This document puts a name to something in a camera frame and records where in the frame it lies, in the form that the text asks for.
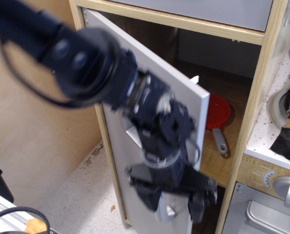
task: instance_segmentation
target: wooden cabinet frame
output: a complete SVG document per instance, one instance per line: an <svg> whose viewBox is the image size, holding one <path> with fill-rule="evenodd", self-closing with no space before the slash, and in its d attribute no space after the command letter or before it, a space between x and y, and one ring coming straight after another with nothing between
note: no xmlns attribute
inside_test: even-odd
<svg viewBox="0 0 290 234"><path fill-rule="evenodd" d="M273 0L271 13L268 25L265 32L254 31L250 29L229 26L225 24L209 22L190 17L178 16L169 13L159 12L155 10L144 9L135 6L129 6L121 3L111 2L108 0L70 0L70 6L73 13L75 25L77 29L85 26L81 7L90 8L93 10L103 11L116 15L126 16L139 20L164 24L176 28L187 29L213 36L235 39L248 43L261 45L261 53L259 56L255 76L253 79L248 105L244 114L240 134L233 157L232 173L229 178L229 183L226 187L224 201L220 212L219 221L216 227L216 234L220 234L223 230L225 218L227 215L229 203L232 197L233 188L239 172L243 152L246 143L254 126L254 120L259 113L261 104L265 94L267 94L270 84L268 84L267 70L271 62L272 53L275 48L276 38L280 29L281 22L288 4L288 0ZM116 176L116 167L113 160L111 145L107 132L107 126L103 114L102 106L97 105L96 111L101 128L102 137L105 144L105 149L112 171L113 181L115 185L116 195L120 206L120 212L123 224L128 224L125 218L124 204L120 195L120 186Z"/></svg>

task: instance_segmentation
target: white cabinet door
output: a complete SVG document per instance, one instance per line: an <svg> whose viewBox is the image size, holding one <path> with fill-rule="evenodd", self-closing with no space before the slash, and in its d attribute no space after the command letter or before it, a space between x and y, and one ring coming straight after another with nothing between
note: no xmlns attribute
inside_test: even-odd
<svg viewBox="0 0 290 234"><path fill-rule="evenodd" d="M186 76L111 23L100 13L87 9L85 11L87 27L106 29L118 40L122 48L128 48L133 51L141 70L151 71L171 86L176 99L188 107L190 115L195 119L197 131L194 133L193 138L202 149L209 93L190 82ZM137 137L133 135L133 130L129 128L119 113L111 111L105 105L104 111L124 207L127 218L133 228L138 234L190 234L192 222L188 210L187 197L167 194L167 205L174 209L176 217L169 223L164 224L160 223L155 214L147 209L138 197L134 187L129 185L129 178L125 175L124 169L129 165L142 163L139 142ZM187 146L189 159L193 162L197 152L189 143Z"/></svg>

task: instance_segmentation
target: oven knob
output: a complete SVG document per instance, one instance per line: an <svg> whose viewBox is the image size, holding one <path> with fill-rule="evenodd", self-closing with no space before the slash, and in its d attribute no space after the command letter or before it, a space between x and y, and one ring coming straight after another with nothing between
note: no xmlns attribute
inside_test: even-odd
<svg viewBox="0 0 290 234"><path fill-rule="evenodd" d="M290 176L281 176L273 182L273 188L278 196L285 200L285 207L290 208Z"/></svg>

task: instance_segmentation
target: silver oven door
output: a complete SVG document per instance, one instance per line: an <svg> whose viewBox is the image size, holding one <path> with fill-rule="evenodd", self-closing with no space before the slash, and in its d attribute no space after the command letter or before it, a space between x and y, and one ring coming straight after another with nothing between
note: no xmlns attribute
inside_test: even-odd
<svg viewBox="0 0 290 234"><path fill-rule="evenodd" d="M236 183L222 234L290 234L284 201Z"/></svg>

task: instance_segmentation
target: red frying pan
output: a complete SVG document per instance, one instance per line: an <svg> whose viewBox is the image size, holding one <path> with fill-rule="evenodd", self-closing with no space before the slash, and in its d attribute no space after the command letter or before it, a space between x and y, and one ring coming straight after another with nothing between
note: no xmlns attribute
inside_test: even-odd
<svg viewBox="0 0 290 234"><path fill-rule="evenodd" d="M227 153L228 147L220 127L224 125L230 115L231 107L228 102L220 96L211 94L206 129L212 130L216 146L223 155Z"/></svg>

